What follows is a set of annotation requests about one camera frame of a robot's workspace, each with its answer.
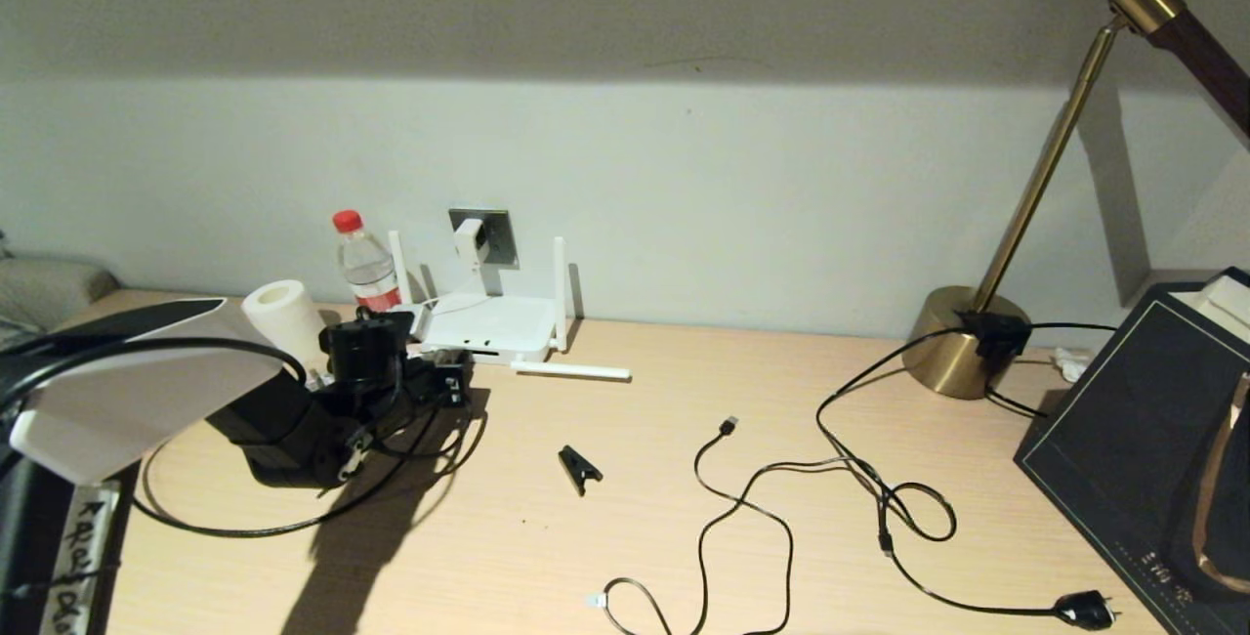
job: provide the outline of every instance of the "white wall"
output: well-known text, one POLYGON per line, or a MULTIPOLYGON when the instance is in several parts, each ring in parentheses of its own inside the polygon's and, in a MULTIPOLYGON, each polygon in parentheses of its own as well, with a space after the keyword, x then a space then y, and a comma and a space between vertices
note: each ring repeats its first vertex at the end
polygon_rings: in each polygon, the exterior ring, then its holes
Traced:
MULTIPOLYGON (((1250 65, 1244 2, 1189 2, 1250 65)), ((446 289, 446 208, 486 204, 509 291, 568 235, 592 318, 901 336, 976 282, 1101 6, 0 0, 0 229, 131 286, 344 300, 335 209, 446 289)), ((1150 265, 1250 265, 1250 158, 1178 61, 1122 38, 1099 89, 1150 265)), ((1110 262, 1074 138, 1002 291, 1116 320, 1110 262)))

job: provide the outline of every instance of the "desk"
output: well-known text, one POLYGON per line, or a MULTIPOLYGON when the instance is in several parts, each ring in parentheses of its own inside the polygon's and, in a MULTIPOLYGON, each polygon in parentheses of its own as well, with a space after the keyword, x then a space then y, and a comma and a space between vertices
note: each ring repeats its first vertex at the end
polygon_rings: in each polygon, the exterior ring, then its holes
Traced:
MULTIPOLYGON (((88 315, 170 298, 179 296, 114 292, 88 315)), ((689 632, 700 600, 695 540, 726 508, 695 482, 696 449, 724 418, 740 418, 704 461, 708 481, 734 494, 764 462, 830 456, 814 422, 818 404, 894 346, 584 320, 561 360, 626 366, 634 381, 516 376, 479 365, 474 388, 489 390, 482 441, 432 488, 421 485, 428 471, 406 468, 374 501, 320 532, 262 540, 201 538, 134 516, 110 631, 610 635, 586 596, 625 575, 651 589, 676 632, 689 632), (566 444, 604 472, 581 499, 556 460, 566 444)), ((1036 404, 1044 391, 1062 389, 1044 359, 1030 351, 1009 372, 1005 394, 1036 404)), ((1099 589, 1122 612, 1111 632, 1164 632, 1011 461, 1026 428, 1021 418, 938 396, 894 374, 839 400, 826 419, 889 481, 922 481, 954 502, 960 531, 950 542, 894 529, 900 558, 929 588, 1022 608, 1099 589)), ((384 468, 389 460, 374 461, 384 468)), ((204 422, 159 458, 152 488, 180 519, 230 528, 291 522, 334 500, 256 485, 236 449, 204 422)), ((1050 618, 965 612, 916 591, 879 551, 872 501, 846 471, 771 474, 751 498, 796 536, 786 632, 1080 631, 1050 618)), ((936 506, 916 500, 914 509, 922 524, 942 528, 936 506)), ((741 511, 706 548, 705 632, 774 626, 784 605, 781 529, 741 511)), ((661 632, 629 586, 614 591, 612 610, 634 630, 661 632)))

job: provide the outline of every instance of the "white router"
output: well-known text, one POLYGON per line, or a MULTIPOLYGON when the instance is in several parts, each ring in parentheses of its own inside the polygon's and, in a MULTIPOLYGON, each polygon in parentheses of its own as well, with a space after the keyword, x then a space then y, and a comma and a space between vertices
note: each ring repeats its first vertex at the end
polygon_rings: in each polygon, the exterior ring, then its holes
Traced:
MULTIPOLYGON (((611 378, 628 380, 629 369, 546 364, 551 350, 569 349, 568 258, 564 238, 554 240, 552 298, 489 296, 481 279, 481 264, 489 245, 478 246, 482 221, 468 218, 455 231, 456 252, 469 266, 465 286, 438 298, 428 315, 420 341, 421 351, 469 350, 478 364, 510 366, 518 372, 558 376, 611 378)), ((400 280, 400 298, 411 300, 408 271, 398 234, 391 234, 391 255, 400 280)))

